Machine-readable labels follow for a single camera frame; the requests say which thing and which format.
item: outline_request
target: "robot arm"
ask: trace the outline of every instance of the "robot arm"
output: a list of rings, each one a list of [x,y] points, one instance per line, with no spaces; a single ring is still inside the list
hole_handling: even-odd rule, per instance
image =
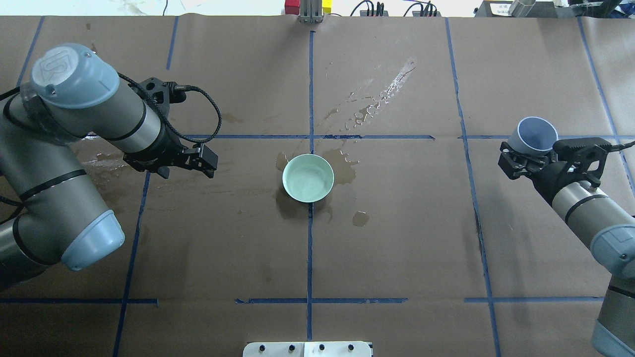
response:
[[[0,290],[60,261],[80,270],[124,242],[69,143],[94,132],[140,172],[167,179],[168,167],[179,166],[213,177],[216,154],[202,142],[182,145],[166,119],[169,103],[195,87],[134,84],[136,92],[87,47],[63,44],[35,62],[19,93],[0,100],[0,171],[28,211],[0,225]]]
[[[600,188],[606,157],[635,142],[558,140],[540,118],[523,119],[500,147],[498,165],[512,180],[526,176],[536,191],[613,277],[593,332],[607,357],[635,356],[635,219]],[[597,168],[591,170],[592,164]]]

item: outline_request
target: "water spill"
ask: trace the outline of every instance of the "water spill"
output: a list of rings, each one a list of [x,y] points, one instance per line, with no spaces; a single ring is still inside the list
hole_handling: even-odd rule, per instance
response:
[[[292,219],[301,214],[306,214],[307,206],[291,198],[284,187],[279,187],[273,198],[276,200],[278,211],[283,219]]]
[[[340,110],[337,108],[333,108],[333,110],[331,110],[330,112],[328,112],[328,114],[326,115],[326,118],[324,118],[324,120],[328,120],[328,118],[334,116],[335,114],[337,114]]]
[[[359,161],[349,161],[348,154],[344,154],[340,149],[326,151],[322,157],[331,164],[335,174],[335,184],[350,184],[356,176],[353,165]]]
[[[364,227],[369,220],[370,220],[370,216],[368,215],[368,213],[358,211],[353,216],[353,225],[356,227]]]
[[[223,121],[227,121],[230,123],[242,123],[242,119],[238,119],[233,114],[230,113],[221,113],[223,115]]]
[[[284,171],[284,168],[286,167],[286,164],[289,163],[289,160],[286,158],[286,154],[283,153],[282,151],[278,153],[278,157],[276,159],[276,168],[279,171]]]
[[[353,114],[353,118],[350,118],[350,120],[354,122],[353,128],[363,125],[367,122],[368,118],[372,118],[374,115],[378,114],[381,106],[389,103],[390,99],[395,96],[401,87],[403,87],[404,83],[410,76],[410,73],[414,71],[415,68],[417,68],[415,61],[412,58],[409,59],[386,89],[382,90],[376,97],[365,97],[364,99],[372,98],[373,104],[369,104],[365,108],[362,108],[358,110],[357,113]]]

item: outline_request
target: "metal bracket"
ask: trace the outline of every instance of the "metal bracket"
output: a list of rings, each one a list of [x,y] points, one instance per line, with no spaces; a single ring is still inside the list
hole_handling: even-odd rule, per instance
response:
[[[299,22],[315,24],[322,20],[324,20],[322,0],[300,0]]]
[[[243,357],[373,357],[373,344],[363,341],[252,342]]]

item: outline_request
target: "bowl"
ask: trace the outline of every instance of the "bowl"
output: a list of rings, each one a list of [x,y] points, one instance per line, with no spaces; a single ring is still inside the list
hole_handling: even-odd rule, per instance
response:
[[[282,172],[282,184],[293,199],[311,203],[326,197],[333,188],[335,174],[328,161],[304,154],[291,159]]]

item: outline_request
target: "blue tape line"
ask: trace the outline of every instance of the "blue tape line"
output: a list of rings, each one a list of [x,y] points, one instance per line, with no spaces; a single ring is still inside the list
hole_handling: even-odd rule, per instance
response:
[[[29,47],[29,52],[27,52],[27,58],[24,60],[24,64],[22,65],[22,70],[20,71],[20,75],[18,76],[18,81],[15,84],[16,87],[20,86],[20,83],[22,83],[22,78],[24,77],[24,74],[27,72],[27,66],[29,65],[29,60],[31,59],[31,55],[33,54],[33,49],[36,46],[36,41],[39,36],[39,32],[42,29],[43,23],[44,23],[44,17],[41,16],[40,22],[37,25],[36,33],[33,35],[33,40],[31,41],[31,47]]]
[[[604,106],[604,111],[606,112],[606,117],[608,118],[608,124],[611,127],[611,131],[613,132],[613,138],[619,144],[620,138],[617,135],[617,129],[615,127],[615,122],[613,121],[613,116],[611,115],[611,110],[609,110],[608,108],[608,102],[606,101],[604,89],[602,89],[602,84],[599,82],[599,77],[598,77],[598,72],[596,71],[595,62],[593,62],[591,51],[589,51],[589,44],[587,42],[587,36],[584,33],[584,25],[582,24],[581,17],[578,17],[578,26],[580,27],[580,35],[582,36],[582,44],[584,45],[584,51],[587,54],[589,65],[591,66],[591,73],[593,73],[593,79],[595,80],[596,86],[598,87],[599,96],[602,99],[602,106]],[[622,151],[620,151],[620,157],[622,158],[622,165],[624,166],[624,171],[626,172],[626,178],[628,179],[629,185],[631,186],[631,192],[633,196],[635,196],[635,182],[633,182],[631,169],[629,168],[628,162],[626,161],[626,156],[624,156],[624,153]]]
[[[327,298],[313,299],[314,304],[403,304],[408,301],[407,297],[386,297],[386,298]]]
[[[313,147],[313,35],[315,33],[313,30],[309,32],[309,149],[311,150],[311,154],[315,153]]]
[[[0,304],[121,304],[123,299],[76,299],[76,298],[3,298]],[[129,304],[159,305],[158,299],[132,299]]]
[[[135,239],[132,242],[132,252],[130,253],[130,263],[128,264],[128,274],[126,275],[126,286],[123,292],[123,302],[121,304],[121,312],[119,313],[119,324],[117,325],[117,335],[115,338],[115,346],[112,350],[112,356],[119,355],[119,343],[121,342],[121,334],[123,332],[123,323],[128,309],[128,296],[130,296],[130,283],[132,282],[132,272],[135,268],[135,257],[137,256],[137,246],[139,244],[139,234],[141,232],[141,217],[144,214],[145,199],[148,195],[148,186],[150,186],[150,172],[145,173],[144,190],[141,195],[141,205],[139,205],[139,215],[137,217],[137,227],[135,229]]]
[[[243,301],[241,299],[235,299],[234,302],[238,305],[242,304],[306,304],[307,299],[305,298],[297,298],[297,299],[285,299],[285,298],[273,298],[273,299],[249,299],[247,301]]]
[[[313,339],[313,203],[309,203],[309,242],[307,245],[307,341]]]
[[[165,66],[166,70],[170,70],[170,65],[172,64],[172,52],[174,51],[174,42],[177,39],[177,28],[178,28],[178,16],[174,17],[174,27],[172,28],[172,40],[170,41],[170,52],[168,53],[168,64]]]
[[[312,298],[312,304],[402,304],[408,301],[407,297],[370,297],[370,298]],[[234,302],[237,305],[243,304],[306,304],[308,302],[305,298],[297,299],[285,299],[285,298],[272,298],[272,299],[249,299],[243,301],[241,299],[235,299]]]
[[[494,303],[515,303],[515,302],[602,302],[604,297],[595,296],[549,296],[549,297],[495,297]],[[464,300],[466,304],[484,304],[489,302],[486,297],[468,297]]]
[[[494,302],[492,300],[490,274],[487,264],[487,256],[485,254],[485,242],[483,240],[483,230],[481,228],[481,219],[479,214],[478,200],[476,198],[476,186],[474,185],[474,175],[472,174],[472,162],[470,161],[469,144],[467,142],[467,129],[465,128],[465,118],[463,116],[463,108],[458,96],[458,76],[457,66],[454,60],[454,49],[452,46],[452,36],[450,32],[450,21],[445,18],[445,29],[448,35],[448,48],[450,49],[450,62],[452,65],[452,76],[454,78],[454,90],[457,96],[458,116],[461,118],[461,134],[463,137],[463,147],[465,149],[465,161],[467,163],[467,174],[470,180],[470,190],[472,191],[472,205],[474,206],[474,214],[476,216],[476,225],[478,228],[478,239],[481,244],[481,260],[483,263],[483,273],[485,276],[485,289],[487,291],[488,305],[490,308],[491,331],[494,338],[494,349],[496,356],[500,357],[500,343],[498,341],[498,327],[496,325],[496,315],[494,312]]]
[[[318,139],[426,139],[436,140],[432,135],[315,135]]]
[[[209,134],[204,135],[186,135],[186,137],[195,138],[208,138]],[[245,135],[245,134],[224,134],[217,135],[215,139],[308,139],[308,135]]]

